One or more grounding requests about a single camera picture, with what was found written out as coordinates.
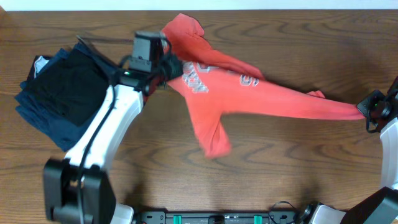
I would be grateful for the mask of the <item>red printed t-shirt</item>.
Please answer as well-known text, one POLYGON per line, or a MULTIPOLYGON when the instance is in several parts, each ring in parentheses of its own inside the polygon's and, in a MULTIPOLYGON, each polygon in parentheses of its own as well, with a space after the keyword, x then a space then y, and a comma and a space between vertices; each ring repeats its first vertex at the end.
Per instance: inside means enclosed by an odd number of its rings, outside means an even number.
POLYGON ((183 62, 183 74, 168 84, 184 98, 195 136, 205 156, 227 155, 231 144, 221 117, 249 113, 288 118, 358 120, 355 105, 328 100, 320 91, 301 93, 265 80, 262 72, 215 50, 200 23, 177 15, 162 29, 171 51, 183 62))

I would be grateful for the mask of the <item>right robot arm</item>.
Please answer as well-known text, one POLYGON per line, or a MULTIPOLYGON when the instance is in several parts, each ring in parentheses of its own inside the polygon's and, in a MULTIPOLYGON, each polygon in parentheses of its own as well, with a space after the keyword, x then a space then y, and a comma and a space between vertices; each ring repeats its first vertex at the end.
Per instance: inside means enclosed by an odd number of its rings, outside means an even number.
POLYGON ((320 203, 311 205, 307 207, 302 223, 390 224, 397 219, 397 80, 386 94, 374 90, 356 107, 366 118, 366 131, 380 134, 380 189, 345 212, 320 203))

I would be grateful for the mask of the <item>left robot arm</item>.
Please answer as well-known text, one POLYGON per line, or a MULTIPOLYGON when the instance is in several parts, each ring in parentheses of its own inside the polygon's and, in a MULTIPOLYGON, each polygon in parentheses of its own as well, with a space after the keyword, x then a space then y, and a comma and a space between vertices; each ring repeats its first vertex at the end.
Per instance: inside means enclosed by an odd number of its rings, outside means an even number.
POLYGON ((123 137, 156 87, 182 75, 181 61, 171 53, 150 60, 127 56, 131 67, 108 69, 96 61, 110 80, 105 99, 82 138, 64 159, 44 166, 45 214, 59 223, 124 223, 134 209, 119 203, 109 180, 114 156, 123 137))

